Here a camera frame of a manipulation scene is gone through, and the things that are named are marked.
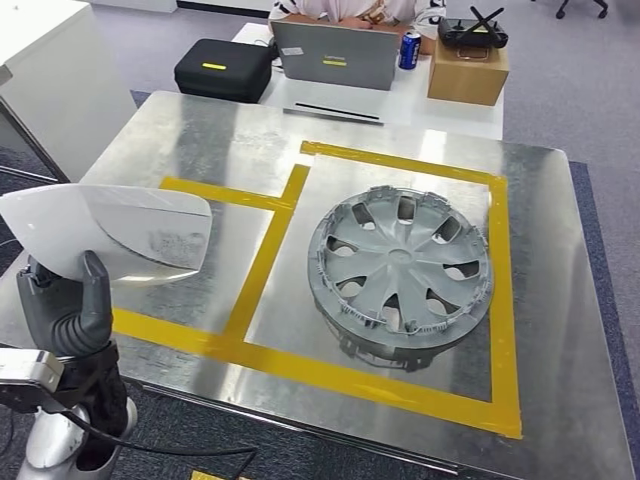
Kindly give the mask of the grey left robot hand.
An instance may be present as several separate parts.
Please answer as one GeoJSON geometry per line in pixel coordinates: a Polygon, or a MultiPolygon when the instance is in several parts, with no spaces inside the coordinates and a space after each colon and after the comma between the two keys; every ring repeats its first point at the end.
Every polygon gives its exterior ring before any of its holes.
{"type": "Polygon", "coordinates": [[[82,279],[69,280],[29,258],[16,276],[28,329],[41,350],[58,357],[84,357],[110,340],[112,312],[109,277],[93,251],[79,262],[82,279]]]}

